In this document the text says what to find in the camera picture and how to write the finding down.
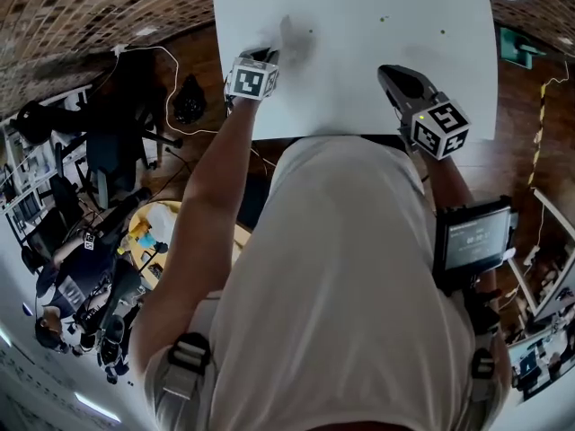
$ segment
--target round yellow table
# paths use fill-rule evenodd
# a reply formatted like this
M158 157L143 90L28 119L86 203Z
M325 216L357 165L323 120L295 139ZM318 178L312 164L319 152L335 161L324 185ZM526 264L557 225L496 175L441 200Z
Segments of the round yellow table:
M153 203L149 203L147 205L142 206L141 208L136 211L136 213L132 216L129 221L128 231L133 231L137 225L142 222L146 221L146 215L154 205L165 205L170 208L171 211L174 213L180 212L181 201L154 201ZM250 239L250 233L245 230L240 225L236 225L234 229L234 250L232 252L232 263L235 263L237 258L240 256L242 252L243 246L248 242ZM150 256L154 255L154 250L152 248L145 249L140 246L136 241L130 241L130 253L132 255L132 259L134 260L134 266L137 269L141 269L147 260L142 260L142 256L144 253L147 252ZM167 258L167 252L164 254L156 254L155 257L146 265L144 269L142 269L141 274L142 277L148 282L148 284L154 289L154 287L158 284L158 278L154 276L154 274L148 269L150 265L157 264L162 269L165 268L165 260Z

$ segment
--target green object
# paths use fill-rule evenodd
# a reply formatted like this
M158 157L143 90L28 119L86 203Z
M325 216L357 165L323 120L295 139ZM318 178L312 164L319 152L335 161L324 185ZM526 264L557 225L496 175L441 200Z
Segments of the green object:
M531 70L533 56L545 56L546 53L533 46L533 42L523 35L501 27L500 30L501 59Z

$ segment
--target brown floor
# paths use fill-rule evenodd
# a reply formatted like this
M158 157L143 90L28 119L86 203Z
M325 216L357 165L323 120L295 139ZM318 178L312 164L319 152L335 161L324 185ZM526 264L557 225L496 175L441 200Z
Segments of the brown floor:
M204 89L208 107L197 125L186 128L218 129L224 119L223 82L219 64L215 27L185 35L170 41L166 47L179 59L179 85L193 73ZM174 65L163 52L155 50L156 80L170 91L173 88ZM563 78L565 68L561 63L536 59L533 70L526 70L510 63L499 62L499 106L496 138L493 141L468 143L456 156L456 163L470 189L477 198L493 198L502 194L512 195L520 209L520 226L516 236L517 257L520 261L536 243L541 205L526 192L526 182L531 172L535 151L533 139L539 127L540 86L552 76ZM575 221L575 95L573 82L552 84L547 88L546 120L543 149L539 159L534 185L572 221ZM171 117L174 126L181 127ZM166 130L166 135L178 135ZM201 157L213 137L209 134L184 137L184 147L177 152L190 166ZM262 156L276 162L286 142L261 141L257 143ZM142 176L142 183L153 192L159 190L182 167L181 162L163 153L161 166ZM251 172L264 173L262 161L252 155ZM179 198L183 192L187 170L182 170L159 198ZM557 226L546 222L545 236L553 234ZM508 266L498 270L499 286L507 293L517 285ZM515 305L509 305L503 316L507 323L516 314Z

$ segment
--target desk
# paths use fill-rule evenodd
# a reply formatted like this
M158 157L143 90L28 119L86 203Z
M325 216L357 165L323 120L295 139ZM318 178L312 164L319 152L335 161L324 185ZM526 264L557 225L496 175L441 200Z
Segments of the desk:
M146 219L146 215L149 212L149 210L152 208L152 206L158 205L158 204L166 205L173 212L177 213L180 211L181 201L155 201L153 203L149 203L147 205L142 206L141 208L138 209L138 211L136 211L136 213L130 219L128 230L132 231L134 228L136 228L136 226L142 220ZM232 263L235 263L237 258L240 256L242 249L243 249L243 246L245 246L245 244L248 242L248 240L250 239L250 236L251 236L251 234L247 230L245 230L243 227L241 227L240 225L235 226L234 249L232 251ZM132 255L132 259L134 260L134 265L138 269L140 269L144 266L145 262L142 261L142 254L144 254L144 252L148 252L150 255L153 255L153 253L154 253L154 251L151 249L146 250L142 246L137 244L136 242L131 242L130 253ZM144 279L152 287L152 289L154 289L155 286L158 284L158 279L152 274L152 272L149 269L147 269L147 267L156 263L160 267L165 268L165 261L166 261L167 256L168 256L167 253L157 254L152 259L152 261L146 266L146 268L144 268L141 272L142 277L144 277Z
M214 8L224 76L248 48L282 50L254 139L395 134L399 121L377 81L382 64L422 72L461 105L471 139L494 137L490 0L214 0Z

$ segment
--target display screen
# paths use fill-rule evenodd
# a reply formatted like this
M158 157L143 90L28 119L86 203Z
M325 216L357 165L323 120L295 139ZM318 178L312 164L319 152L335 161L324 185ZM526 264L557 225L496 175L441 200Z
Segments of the display screen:
M446 269L459 268L505 252L509 211L449 227Z

